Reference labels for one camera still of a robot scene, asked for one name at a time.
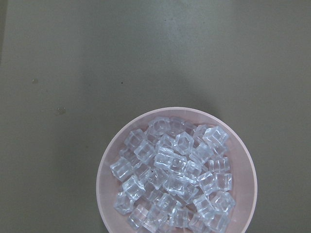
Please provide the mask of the pile of clear ice cubes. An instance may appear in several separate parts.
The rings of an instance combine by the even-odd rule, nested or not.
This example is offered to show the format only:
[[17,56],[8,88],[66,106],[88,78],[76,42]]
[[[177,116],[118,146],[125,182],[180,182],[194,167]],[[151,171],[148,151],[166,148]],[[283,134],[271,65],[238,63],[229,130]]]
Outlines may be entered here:
[[235,206],[221,126],[156,117],[134,129],[111,166],[121,182],[115,210],[138,233],[223,233]]

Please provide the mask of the pink bowl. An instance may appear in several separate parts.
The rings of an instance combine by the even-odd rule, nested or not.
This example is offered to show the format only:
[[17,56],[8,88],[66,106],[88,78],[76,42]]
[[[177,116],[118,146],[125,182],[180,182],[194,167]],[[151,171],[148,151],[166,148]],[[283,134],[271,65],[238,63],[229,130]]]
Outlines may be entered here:
[[166,107],[144,113],[124,125],[108,144],[97,173],[96,197],[101,218],[110,233],[132,233],[126,216],[113,207],[120,182],[113,177],[110,165],[117,161],[119,150],[131,130],[146,129],[147,123],[157,116],[180,117],[193,124],[220,125],[229,135],[226,145],[233,174],[233,189],[230,192],[236,201],[230,213],[228,233],[246,232],[257,202],[258,182],[251,155],[240,137],[220,119],[200,110],[187,107]]

